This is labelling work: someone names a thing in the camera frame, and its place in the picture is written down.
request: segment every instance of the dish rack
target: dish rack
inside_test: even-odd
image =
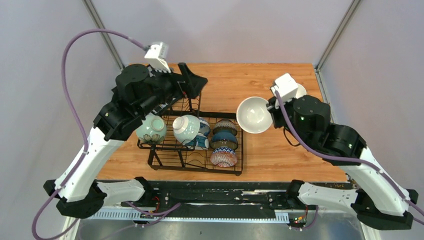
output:
[[[236,114],[226,112],[200,111],[201,98],[202,94],[200,94],[195,99],[182,98],[170,106],[169,109],[163,112],[161,117],[166,123],[166,136],[162,143],[146,144],[139,139],[137,146],[140,149],[150,150],[147,163],[154,170],[165,169],[208,172],[235,174],[236,176],[239,176],[243,171],[244,132],[237,123]],[[177,117],[183,115],[202,117],[209,123],[210,134],[207,137],[209,140],[209,145],[211,143],[211,138],[213,135],[212,130],[214,129],[215,124],[221,119],[231,120],[237,129],[237,136],[235,136],[238,142],[238,148],[235,150],[237,163],[231,167],[219,167],[213,165],[210,161],[212,152],[214,151],[212,148],[209,148],[208,150],[196,150],[179,143],[174,137],[172,124]]]

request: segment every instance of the white panel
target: white panel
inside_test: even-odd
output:
[[[351,0],[93,0],[104,26],[169,44],[169,63],[317,63]],[[144,62],[115,37],[125,64]]]
[[[362,1],[322,70],[336,121],[358,130],[393,179],[418,191],[421,208],[423,12],[424,1]],[[411,231],[381,235],[383,240],[422,239],[424,226],[415,223]]]
[[[83,144],[62,90],[63,49],[95,26],[81,1],[50,0],[0,0],[0,23],[0,239],[33,239],[45,180],[59,177]],[[86,130],[110,101],[117,74],[100,35],[70,49],[68,89]],[[42,237],[62,230],[56,202],[41,215]]]

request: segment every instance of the stacked bowl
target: stacked bowl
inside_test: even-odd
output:
[[[215,124],[212,133],[210,146],[214,151],[210,161],[218,167],[234,166],[237,163],[235,150],[239,147],[236,125],[229,119],[222,119]]]

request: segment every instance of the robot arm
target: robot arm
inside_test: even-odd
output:
[[[179,63],[181,74],[172,72],[165,56],[168,46],[163,42],[150,46],[144,58],[149,66],[132,64],[116,77],[112,100],[103,106],[88,136],[88,150],[81,148],[68,169],[56,180],[47,180],[45,191],[51,195],[86,154],[81,165],[56,196],[56,207],[64,216],[88,218],[101,207],[125,201],[148,203],[152,188],[143,177],[122,182],[98,182],[100,170],[118,149],[142,125],[146,115],[161,116],[167,108],[183,97],[199,96],[208,82],[193,74],[185,63]]]
[[[324,161],[338,166],[361,187],[360,190],[340,190],[319,187],[293,180],[287,194],[305,205],[320,205],[355,214],[364,224],[379,230],[410,229],[413,216],[409,204],[384,178],[386,171],[373,157],[364,139],[351,127],[330,122],[330,106],[319,99],[305,95],[295,98],[297,83],[285,74],[270,88],[274,97],[268,101],[274,127],[288,129],[280,107],[288,114],[291,125],[300,139],[313,151],[326,156],[360,159],[363,163],[337,161],[323,157]],[[277,101],[278,92],[283,106]],[[376,171],[366,163],[377,166]],[[400,189],[406,200],[417,202],[415,190]]]

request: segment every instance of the wood grain surface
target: wood grain surface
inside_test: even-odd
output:
[[[303,85],[309,95],[322,99],[311,64],[281,63],[192,63],[191,71],[208,79],[202,91],[200,110],[235,113],[238,105],[251,96],[272,97],[273,81],[285,73]],[[338,167],[290,146],[281,129],[270,127],[264,133],[245,132],[244,169],[240,176],[222,173],[153,170],[147,164],[149,150],[137,147],[135,132],[109,159],[98,179],[124,180],[144,177],[148,181],[244,181],[290,182],[293,179],[316,182],[345,182]]]

